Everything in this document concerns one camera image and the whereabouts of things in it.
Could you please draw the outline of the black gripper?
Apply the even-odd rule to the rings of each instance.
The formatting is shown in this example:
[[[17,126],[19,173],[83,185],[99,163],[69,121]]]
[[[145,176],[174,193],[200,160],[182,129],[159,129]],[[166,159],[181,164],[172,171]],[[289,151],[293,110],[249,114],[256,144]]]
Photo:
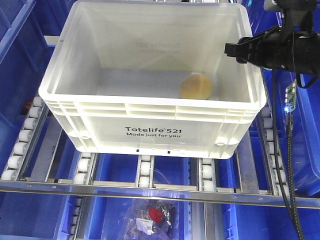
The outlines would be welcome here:
[[[277,0],[282,10],[281,27],[273,27],[255,37],[226,43],[224,53],[239,64],[252,63],[264,69],[280,69],[297,74],[320,75],[320,34],[314,32],[315,0]]]

